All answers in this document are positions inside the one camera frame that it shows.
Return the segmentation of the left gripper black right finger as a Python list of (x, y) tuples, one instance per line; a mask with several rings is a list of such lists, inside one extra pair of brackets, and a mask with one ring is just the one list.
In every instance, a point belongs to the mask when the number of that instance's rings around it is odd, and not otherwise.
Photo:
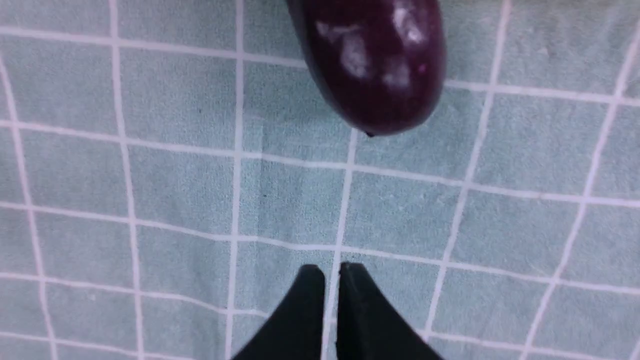
[(363, 264), (343, 262), (339, 276), (339, 360), (441, 360), (382, 294)]

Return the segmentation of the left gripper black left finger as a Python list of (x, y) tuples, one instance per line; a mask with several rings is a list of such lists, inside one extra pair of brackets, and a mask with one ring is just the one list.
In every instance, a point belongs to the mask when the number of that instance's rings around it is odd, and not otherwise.
[(325, 287), (318, 265), (302, 265), (278, 307), (234, 360), (319, 360)]

